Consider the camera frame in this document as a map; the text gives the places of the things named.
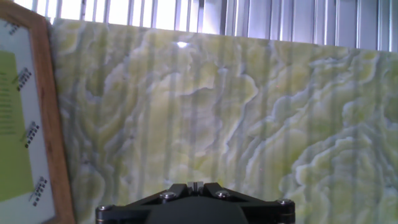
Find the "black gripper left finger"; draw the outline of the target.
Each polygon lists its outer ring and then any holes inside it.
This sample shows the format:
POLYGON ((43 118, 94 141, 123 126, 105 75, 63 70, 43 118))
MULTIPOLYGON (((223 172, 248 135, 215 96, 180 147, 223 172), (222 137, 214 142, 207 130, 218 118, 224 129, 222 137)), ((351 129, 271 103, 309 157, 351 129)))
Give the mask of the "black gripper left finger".
POLYGON ((95 209, 96 224, 145 223, 156 207, 196 195, 196 183, 173 184, 170 188, 127 205, 99 205, 95 209))

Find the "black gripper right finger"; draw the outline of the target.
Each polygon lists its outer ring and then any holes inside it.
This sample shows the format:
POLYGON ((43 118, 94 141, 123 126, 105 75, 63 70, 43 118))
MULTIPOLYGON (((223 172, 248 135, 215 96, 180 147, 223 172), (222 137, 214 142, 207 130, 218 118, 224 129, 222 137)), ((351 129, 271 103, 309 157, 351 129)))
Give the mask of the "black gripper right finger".
POLYGON ((248 223, 295 223, 295 202, 288 198, 264 201, 222 187, 216 182, 195 182, 195 195, 223 200, 237 205, 248 223))

